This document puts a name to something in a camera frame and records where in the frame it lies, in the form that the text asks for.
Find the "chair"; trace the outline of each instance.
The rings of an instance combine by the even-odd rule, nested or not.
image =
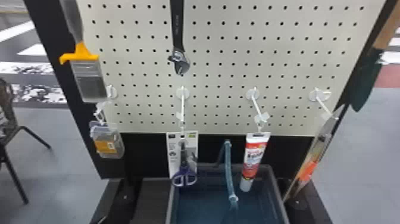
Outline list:
[[[13,110],[13,99],[14,92],[12,86],[4,79],[0,78],[0,170],[2,163],[5,163],[24,204],[28,204],[28,197],[22,188],[21,182],[13,168],[13,164],[10,161],[5,147],[11,140],[13,140],[20,130],[25,130],[29,135],[44,144],[48,149],[51,149],[51,146],[29,128],[18,125]]]

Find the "chair leg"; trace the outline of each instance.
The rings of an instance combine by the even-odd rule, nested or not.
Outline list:
[[[12,180],[14,181],[15,186],[18,189],[18,192],[21,195],[22,200],[24,201],[24,204],[28,204],[29,203],[28,197],[26,196],[25,191],[22,188],[22,184],[13,168],[13,165],[11,164],[10,158],[8,158],[8,154],[6,151],[4,151],[4,162],[5,165],[7,166],[8,171],[10,172],[10,175],[12,177]]]
[[[29,128],[27,128],[26,126],[20,126],[20,128],[25,130],[26,132],[28,132],[29,135],[34,137],[40,143],[44,144],[48,149],[51,149],[51,146],[49,144],[47,144],[47,142],[45,142],[41,137],[39,137],[39,135],[37,135],[34,132],[32,132]]]

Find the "product package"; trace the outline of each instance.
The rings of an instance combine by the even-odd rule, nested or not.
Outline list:
[[[270,136],[271,132],[248,133],[246,135],[246,149],[243,159],[242,179],[240,180],[240,189],[244,192],[248,192],[251,189]]]
[[[168,169],[170,178],[179,171],[180,167],[180,142],[185,142],[187,150],[188,163],[190,169],[197,172],[197,158],[198,158],[198,141],[199,132],[197,130],[185,131],[185,135],[181,136],[181,132],[167,132],[167,155],[168,155]]]
[[[90,137],[96,145],[97,153],[102,158],[122,158],[125,147],[117,125],[91,121],[89,123]]]

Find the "pegboard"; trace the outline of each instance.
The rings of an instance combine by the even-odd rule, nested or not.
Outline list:
[[[78,0],[84,39],[99,54],[105,83],[119,97],[106,107],[122,132],[178,130],[175,91],[190,90],[187,130],[243,134],[257,130],[245,97],[257,86],[273,135],[314,136],[322,108],[308,100],[318,87],[334,109],[384,0],[185,1],[184,77],[171,54],[168,0]]]

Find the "gray tile floor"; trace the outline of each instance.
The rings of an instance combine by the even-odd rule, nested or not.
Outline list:
[[[400,223],[400,89],[350,109],[313,181],[334,224]]]
[[[6,167],[0,170],[0,223],[89,223],[107,181],[100,180],[66,109],[16,108],[52,147],[21,132],[7,147],[30,199],[23,205]]]

